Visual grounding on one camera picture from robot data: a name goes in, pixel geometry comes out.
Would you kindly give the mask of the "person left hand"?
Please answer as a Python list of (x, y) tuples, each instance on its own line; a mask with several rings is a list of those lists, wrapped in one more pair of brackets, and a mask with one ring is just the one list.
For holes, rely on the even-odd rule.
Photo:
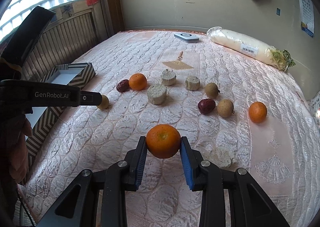
[(25, 137), (32, 136), (32, 128), (29, 120), (24, 117), (22, 126), (18, 132), (17, 144), (12, 149), (10, 154), (10, 175), (16, 183), (20, 183), (27, 173), (28, 167), (28, 150)]

